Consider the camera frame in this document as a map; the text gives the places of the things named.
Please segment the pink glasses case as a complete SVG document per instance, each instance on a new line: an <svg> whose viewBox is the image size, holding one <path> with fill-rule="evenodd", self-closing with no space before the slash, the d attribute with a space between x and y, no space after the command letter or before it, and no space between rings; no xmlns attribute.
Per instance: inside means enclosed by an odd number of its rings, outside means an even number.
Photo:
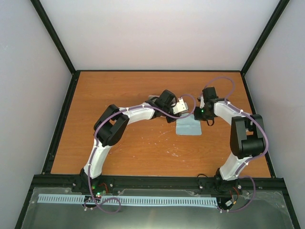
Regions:
<svg viewBox="0 0 305 229"><path fill-rule="evenodd" d="M150 100L150 101L155 101L158 98L159 98L159 95L149 95L148 96L148 100Z"/></svg>

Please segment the light blue cleaning cloth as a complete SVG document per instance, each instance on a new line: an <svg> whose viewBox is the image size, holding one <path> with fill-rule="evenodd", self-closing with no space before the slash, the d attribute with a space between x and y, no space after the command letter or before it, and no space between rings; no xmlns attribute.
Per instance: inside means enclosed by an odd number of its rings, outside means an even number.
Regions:
<svg viewBox="0 0 305 229"><path fill-rule="evenodd" d="M202 134L201 123L195 120L194 115L176 120L176 134L196 136Z"/></svg>

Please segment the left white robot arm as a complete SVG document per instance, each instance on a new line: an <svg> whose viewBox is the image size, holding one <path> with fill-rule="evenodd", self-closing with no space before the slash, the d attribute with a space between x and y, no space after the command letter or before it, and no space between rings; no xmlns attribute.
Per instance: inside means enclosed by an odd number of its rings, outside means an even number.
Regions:
<svg viewBox="0 0 305 229"><path fill-rule="evenodd" d="M140 105L117 107L111 104L94 125L94 142L88 162L80 172L82 186L89 192L98 189L98 176L110 149L117 144L127 127L135 122L165 116L168 123L180 117L179 102L172 92L164 90Z"/></svg>

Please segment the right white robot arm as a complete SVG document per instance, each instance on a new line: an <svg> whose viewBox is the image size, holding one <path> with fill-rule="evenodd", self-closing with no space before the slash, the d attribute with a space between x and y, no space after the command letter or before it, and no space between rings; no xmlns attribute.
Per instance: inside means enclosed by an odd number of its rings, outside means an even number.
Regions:
<svg viewBox="0 0 305 229"><path fill-rule="evenodd" d="M194 110L195 120L213 126L215 118L219 117L231 127L231 153L224 165L217 169L213 182L217 192L226 192L238 185L239 175L250 161L268 151L263 118L259 114L244 112L226 98L218 97L214 87L204 88L198 100L200 106Z"/></svg>

